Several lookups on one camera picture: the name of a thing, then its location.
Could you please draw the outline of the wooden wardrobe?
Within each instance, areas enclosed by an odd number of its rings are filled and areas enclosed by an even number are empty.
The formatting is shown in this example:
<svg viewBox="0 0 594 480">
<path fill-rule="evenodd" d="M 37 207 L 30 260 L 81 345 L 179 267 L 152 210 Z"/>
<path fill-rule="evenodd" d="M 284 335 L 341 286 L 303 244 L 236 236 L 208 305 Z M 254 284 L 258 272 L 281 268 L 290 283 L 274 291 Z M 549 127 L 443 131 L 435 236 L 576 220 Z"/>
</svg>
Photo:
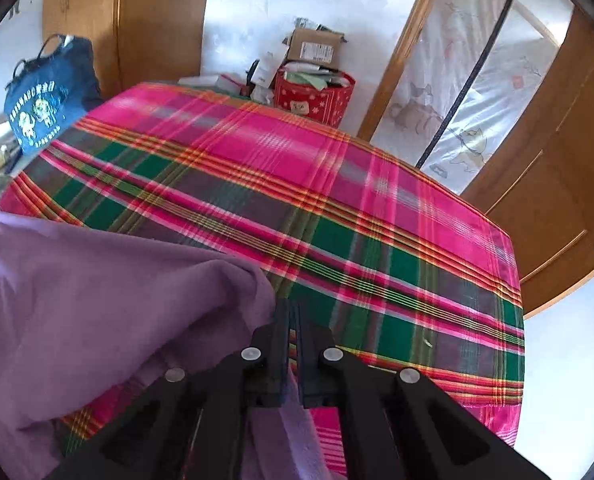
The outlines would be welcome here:
<svg viewBox="0 0 594 480">
<path fill-rule="evenodd" d="M 44 37 L 91 40 L 106 99 L 139 82 L 200 74 L 207 0 L 43 0 Z"/>
</svg>

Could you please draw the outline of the wooden room door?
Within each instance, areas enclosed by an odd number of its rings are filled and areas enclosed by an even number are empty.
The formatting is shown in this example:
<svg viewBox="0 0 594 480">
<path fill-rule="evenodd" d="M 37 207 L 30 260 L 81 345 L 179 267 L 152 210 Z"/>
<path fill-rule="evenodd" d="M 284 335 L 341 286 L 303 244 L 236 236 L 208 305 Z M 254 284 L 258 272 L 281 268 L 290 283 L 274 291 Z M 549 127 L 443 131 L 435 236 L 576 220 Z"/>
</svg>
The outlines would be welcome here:
<svg viewBox="0 0 594 480">
<path fill-rule="evenodd" d="M 462 196 L 512 239 L 525 316 L 594 276 L 594 24 L 581 10 L 533 99 Z"/>
</svg>

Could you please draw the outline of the white product box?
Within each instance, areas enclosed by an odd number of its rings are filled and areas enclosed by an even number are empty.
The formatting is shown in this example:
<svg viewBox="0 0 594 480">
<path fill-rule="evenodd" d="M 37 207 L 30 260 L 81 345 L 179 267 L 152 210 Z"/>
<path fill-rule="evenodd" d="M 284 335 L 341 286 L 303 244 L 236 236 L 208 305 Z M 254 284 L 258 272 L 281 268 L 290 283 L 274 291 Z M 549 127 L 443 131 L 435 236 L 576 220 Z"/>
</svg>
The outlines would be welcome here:
<svg viewBox="0 0 594 480">
<path fill-rule="evenodd" d="M 285 56 L 285 49 L 263 53 L 259 63 L 252 72 L 250 81 L 256 86 L 269 89 L 277 71 L 284 62 Z"/>
</svg>

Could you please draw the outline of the blue printed tote bag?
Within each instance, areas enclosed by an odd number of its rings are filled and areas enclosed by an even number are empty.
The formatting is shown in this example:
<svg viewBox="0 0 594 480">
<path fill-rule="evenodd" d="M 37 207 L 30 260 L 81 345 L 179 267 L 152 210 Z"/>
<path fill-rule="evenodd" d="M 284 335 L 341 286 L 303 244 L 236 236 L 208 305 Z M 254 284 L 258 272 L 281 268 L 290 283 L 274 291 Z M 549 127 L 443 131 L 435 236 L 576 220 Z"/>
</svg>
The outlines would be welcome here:
<svg viewBox="0 0 594 480">
<path fill-rule="evenodd" d="M 103 103 L 91 40 L 54 34 L 58 45 L 21 60 L 6 84 L 4 113 L 20 150 L 33 155 Z"/>
</svg>

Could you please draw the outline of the purple fleece garment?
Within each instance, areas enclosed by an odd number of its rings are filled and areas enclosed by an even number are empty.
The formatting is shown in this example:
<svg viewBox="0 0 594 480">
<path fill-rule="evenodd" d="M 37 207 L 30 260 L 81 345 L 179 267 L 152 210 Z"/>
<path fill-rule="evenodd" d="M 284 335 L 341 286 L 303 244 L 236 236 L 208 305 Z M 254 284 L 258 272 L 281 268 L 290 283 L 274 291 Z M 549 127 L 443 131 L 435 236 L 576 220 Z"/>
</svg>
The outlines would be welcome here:
<svg viewBox="0 0 594 480">
<path fill-rule="evenodd" d="M 172 367 L 208 370 L 275 307 L 244 259 L 0 211 L 2 471 L 45 477 L 56 419 Z"/>
</svg>

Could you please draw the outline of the transparent printed door curtain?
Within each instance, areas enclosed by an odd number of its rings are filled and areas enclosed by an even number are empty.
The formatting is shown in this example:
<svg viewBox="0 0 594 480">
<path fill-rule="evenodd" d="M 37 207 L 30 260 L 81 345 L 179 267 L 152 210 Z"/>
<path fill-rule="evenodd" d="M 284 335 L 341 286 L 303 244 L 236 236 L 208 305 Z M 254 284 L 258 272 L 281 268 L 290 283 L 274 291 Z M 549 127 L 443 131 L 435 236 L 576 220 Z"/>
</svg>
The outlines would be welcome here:
<svg viewBox="0 0 594 480">
<path fill-rule="evenodd" d="M 463 193 L 536 95 L 572 10 L 571 0 L 434 0 L 370 142 Z"/>
</svg>

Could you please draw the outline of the pink plaid tablecloth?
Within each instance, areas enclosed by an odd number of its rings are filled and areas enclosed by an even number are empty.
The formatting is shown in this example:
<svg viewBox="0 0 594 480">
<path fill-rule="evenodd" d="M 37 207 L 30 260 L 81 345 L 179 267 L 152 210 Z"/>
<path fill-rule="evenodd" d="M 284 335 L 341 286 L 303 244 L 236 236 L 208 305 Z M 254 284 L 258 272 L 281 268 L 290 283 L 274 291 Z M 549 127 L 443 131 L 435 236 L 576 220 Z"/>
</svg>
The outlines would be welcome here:
<svg viewBox="0 0 594 480">
<path fill-rule="evenodd" d="M 138 84 L 50 142 L 0 211 L 246 259 L 341 348 L 380 370 L 417 367 L 516 440 L 525 338 L 510 237 L 334 128 Z"/>
</svg>

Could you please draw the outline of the red patterned storage basket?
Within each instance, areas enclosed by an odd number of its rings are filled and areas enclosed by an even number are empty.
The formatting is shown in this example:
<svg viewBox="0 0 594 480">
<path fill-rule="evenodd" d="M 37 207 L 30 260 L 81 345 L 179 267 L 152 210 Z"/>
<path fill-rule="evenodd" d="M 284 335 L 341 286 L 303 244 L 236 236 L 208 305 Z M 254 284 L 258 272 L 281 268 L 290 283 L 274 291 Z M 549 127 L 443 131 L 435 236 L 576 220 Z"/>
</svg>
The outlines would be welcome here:
<svg viewBox="0 0 594 480">
<path fill-rule="evenodd" d="M 292 114 L 338 127 L 354 87 L 355 80 L 343 72 L 280 70 L 275 77 L 273 103 Z"/>
</svg>

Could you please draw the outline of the brown cardboard box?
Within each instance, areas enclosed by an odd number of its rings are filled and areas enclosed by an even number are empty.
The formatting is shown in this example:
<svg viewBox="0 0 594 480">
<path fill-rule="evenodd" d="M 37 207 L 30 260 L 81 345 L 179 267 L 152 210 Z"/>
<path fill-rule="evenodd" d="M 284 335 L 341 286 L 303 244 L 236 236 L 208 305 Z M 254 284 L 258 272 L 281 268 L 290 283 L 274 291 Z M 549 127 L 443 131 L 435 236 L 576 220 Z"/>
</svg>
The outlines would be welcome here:
<svg viewBox="0 0 594 480">
<path fill-rule="evenodd" d="M 344 36 L 338 32 L 296 28 L 291 34 L 286 58 L 291 62 L 311 63 L 336 70 L 343 39 Z"/>
</svg>

